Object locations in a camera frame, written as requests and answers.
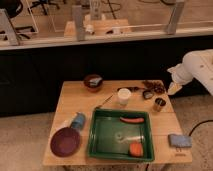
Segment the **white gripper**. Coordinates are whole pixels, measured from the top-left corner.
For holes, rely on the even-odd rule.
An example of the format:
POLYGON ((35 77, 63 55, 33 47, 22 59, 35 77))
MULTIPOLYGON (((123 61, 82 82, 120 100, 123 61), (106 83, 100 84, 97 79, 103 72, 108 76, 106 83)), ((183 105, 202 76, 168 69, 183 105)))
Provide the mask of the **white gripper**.
POLYGON ((168 72, 171 74, 171 83, 167 90, 168 95, 175 95, 178 91, 180 91, 185 83, 185 80, 181 77, 184 69, 181 64, 177 64, 174 67, 168 69, 168 72))

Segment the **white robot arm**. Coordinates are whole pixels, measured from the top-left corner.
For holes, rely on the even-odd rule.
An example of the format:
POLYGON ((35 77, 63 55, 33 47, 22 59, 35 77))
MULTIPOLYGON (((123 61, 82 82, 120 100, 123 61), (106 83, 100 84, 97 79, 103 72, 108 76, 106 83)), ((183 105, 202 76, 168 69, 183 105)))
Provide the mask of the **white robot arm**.
POLYGON ((213 49, 188 52, 181 63, 167 71, 172 78, 167 90, 169 95, 176 94, 184 85, 197 79, 213 96, 213 49))

